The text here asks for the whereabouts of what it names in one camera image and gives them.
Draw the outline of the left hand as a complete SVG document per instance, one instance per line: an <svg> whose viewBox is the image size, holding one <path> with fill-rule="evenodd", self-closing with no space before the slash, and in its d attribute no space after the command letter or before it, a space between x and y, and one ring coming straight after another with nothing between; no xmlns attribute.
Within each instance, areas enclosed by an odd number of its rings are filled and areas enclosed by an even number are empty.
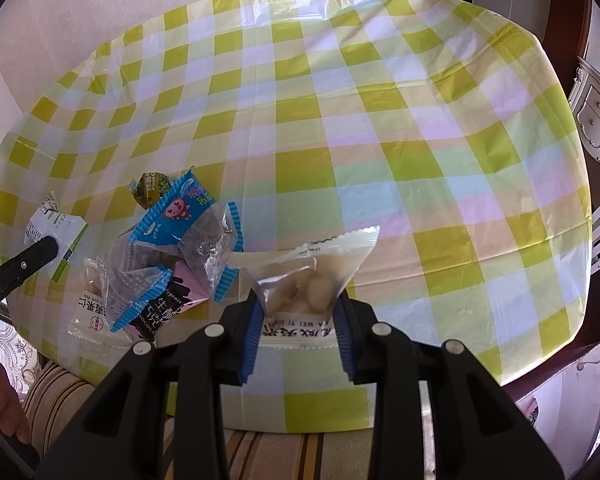
<svg viewBox="0 0 600 480"><path fill-rule="evenodd" d="M16 436L24 443L31 443L31 430L18 394L12 388L4 366L0 362L0 429L7 436Z"/></svg>

